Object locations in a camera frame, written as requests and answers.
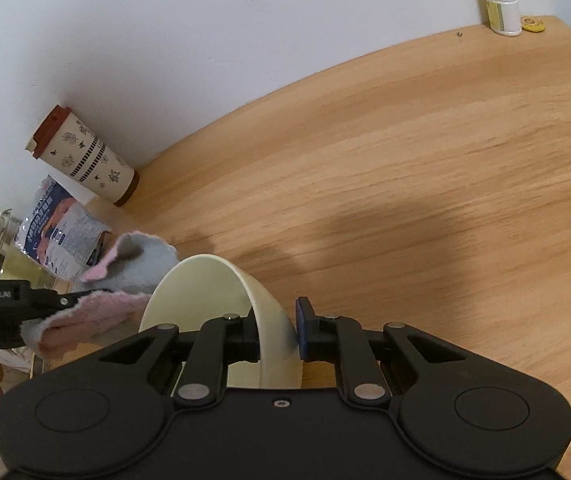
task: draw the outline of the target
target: pink towel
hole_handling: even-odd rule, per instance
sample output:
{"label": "pink towel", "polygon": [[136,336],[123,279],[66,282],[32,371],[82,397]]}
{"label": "pink towel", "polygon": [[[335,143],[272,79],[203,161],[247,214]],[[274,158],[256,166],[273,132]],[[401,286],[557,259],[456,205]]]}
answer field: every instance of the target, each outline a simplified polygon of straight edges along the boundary
{"label": "pink towel", "polygon": [[98,290],[81,298],[72,308],[62,310],[31,326],[22,327],[27,346],[46,359],[58,359],[77,348],[79,342],[107,332],[146,309],[150,294],[104,292]]}
{"label": "pink towel", "polygon": [[97,280],[103,280],[104,278],[106,278],[108,276],[108,268],[110,267],[110,264],[114,263],[117,260],[117,256],[119,254],[119,248],[121,247],[123,240],[126,238],[126,236],[131,236],[131,235],[143,235],[150,238],[157,238],[157,237],[152,237],[152,235],[142,233],[140,231],[135,231],[133,233],[128,233],[125,235],[120,235],[120,237],[118,237],[117,240],[115,240],[115,243],[114,245],[112,245],[110,250],[103,255],[101,260],[97,262],[97,265],[95,265],[94,267],[90,267],[82,274],[80,281],[83,283],[96,282]]}

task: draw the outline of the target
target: circular pad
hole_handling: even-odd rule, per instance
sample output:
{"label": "circular pad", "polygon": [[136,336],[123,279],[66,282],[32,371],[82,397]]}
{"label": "circular pad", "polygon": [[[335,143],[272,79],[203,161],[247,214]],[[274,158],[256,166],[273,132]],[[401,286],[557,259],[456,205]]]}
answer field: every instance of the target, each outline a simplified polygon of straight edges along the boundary
{"label": "circular pad", "polygon": [[100,424],[109,412],[108,400],[97,392],[64,390],[50,394],[43,399],[37,405],[35,416],[48,430],[76,433]]}
{"label": "circular pad", "polygon": [[464,421],[481,430],[511,430],[530,415],[527,402],[503,388],[473,388],[458,396],[454,405]]}
{"label": "circular pad", "polygon": [[496,381],[419,380],[399,423],[441,464],[466,474],[526,474],[557,462],[571,440],[571,408],[551,386],[522,374]]}

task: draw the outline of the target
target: metal screw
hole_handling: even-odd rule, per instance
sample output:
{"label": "metal screw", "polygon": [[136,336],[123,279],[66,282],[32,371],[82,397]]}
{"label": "metal screw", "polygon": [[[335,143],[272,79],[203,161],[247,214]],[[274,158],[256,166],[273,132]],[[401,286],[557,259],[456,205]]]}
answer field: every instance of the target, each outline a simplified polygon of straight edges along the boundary
{"label": "metal screw", "polygon": [[186,400],[199,400],[208,396],[210,388],[200,383],[184,384],[178,389],[177,393],[179,397]]}
{"label": "metal screw", "polygon": [[355,388],[355,396],[363,400],[381,399],[385,395],[385,388],[374,383],[359,384]]}

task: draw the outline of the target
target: travel mug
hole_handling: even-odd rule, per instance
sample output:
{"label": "travel mug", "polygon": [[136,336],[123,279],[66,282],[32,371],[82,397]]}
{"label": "travel mug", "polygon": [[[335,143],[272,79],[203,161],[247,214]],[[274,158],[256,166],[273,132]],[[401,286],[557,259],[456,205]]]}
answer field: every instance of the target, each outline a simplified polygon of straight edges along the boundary
{"label": "travel mug", "polygon": [[133,195],[139,174],[72,113],[59,105],[32,135],[26,150],[117,206]]}

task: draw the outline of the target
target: snack bag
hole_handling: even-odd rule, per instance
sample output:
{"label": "snack bag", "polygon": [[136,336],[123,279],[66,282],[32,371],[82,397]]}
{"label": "snack bag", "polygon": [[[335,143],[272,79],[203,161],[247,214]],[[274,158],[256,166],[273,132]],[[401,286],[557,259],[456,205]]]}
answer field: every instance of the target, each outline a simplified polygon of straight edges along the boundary
{"label": "snack bag", "polygon": [[21,223],[15,245],[58,278],[73,282],[98,261],[109,230],[48,176]]}

